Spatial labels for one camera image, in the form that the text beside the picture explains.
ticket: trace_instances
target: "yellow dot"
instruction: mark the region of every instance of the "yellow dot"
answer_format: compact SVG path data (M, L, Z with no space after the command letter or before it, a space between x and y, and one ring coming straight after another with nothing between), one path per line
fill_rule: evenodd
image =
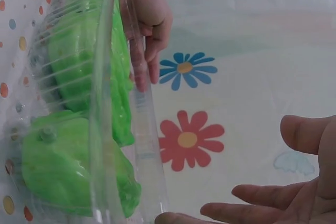
M188 73L193 69L193 65L190 62L184 62L181 64L178 64L177 71L179 73Z
M22 51L25 51L27 49L27 41L25 37L20 37L19 39L19 48Z
M14 202L10 196L6 196L3 200L5 211L8 215L12 215L14 213Z
M183 132L178 136L177 142L183 148L191 148L197 143L197 135L193 132Z

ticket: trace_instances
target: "green clay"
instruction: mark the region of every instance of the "green clay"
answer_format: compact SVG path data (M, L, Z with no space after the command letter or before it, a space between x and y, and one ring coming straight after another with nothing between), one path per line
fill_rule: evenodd
M53 27L48 44L49 60L66 107L88 111L96 33L102 0L66 0L66 13ZM118 0L114 1L111 43L112 132L119 146L134 143L131 132L129 79L131 63Z
M92 216L88 129L81 113L69 110L36 119L23 140L22 174L31 192L70 214ZM134 169L113 141L117 186L124 215L140 201L141 186Z

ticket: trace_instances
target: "blue dot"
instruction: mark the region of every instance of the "blue dot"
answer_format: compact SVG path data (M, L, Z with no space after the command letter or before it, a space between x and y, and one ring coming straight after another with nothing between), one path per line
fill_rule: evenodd
M9 27L10 27L12 30L15 29L15 27L16 27L15 20L11 19L11 20L9 21Z

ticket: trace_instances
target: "bed sheet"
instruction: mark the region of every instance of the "bed sheet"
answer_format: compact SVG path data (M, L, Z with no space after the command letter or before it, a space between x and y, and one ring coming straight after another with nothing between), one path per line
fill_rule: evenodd
M207 202L240 202L238 184L318 176L280 121L335 112L335 0L168 2L174 25L153 95L171 210L204 218Z

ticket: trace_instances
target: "adult hand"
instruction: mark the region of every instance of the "adult hand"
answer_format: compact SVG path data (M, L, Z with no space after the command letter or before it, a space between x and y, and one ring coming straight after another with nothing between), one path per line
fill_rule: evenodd
M134 76L137 87L144 91L146 88L147 70L149 70L152 84L159 80L159 53L166 48L170 38L173 23L173 14L166 0L133 0L134 10L121 6L124 26L129 22L126 16L135 12L141 33L141 41L134 38L132 31L126 28L126 35L130 41L131 59L134 67ZM145 37L145 52L143 55L142 42Z
M320 174L288 186L239 185L233 195L251 205L209 203L201 214L229 224L336 223L336 116L321 119L285 116L281 134L295 151L318 155ZM167 212L155 224L209 223Z

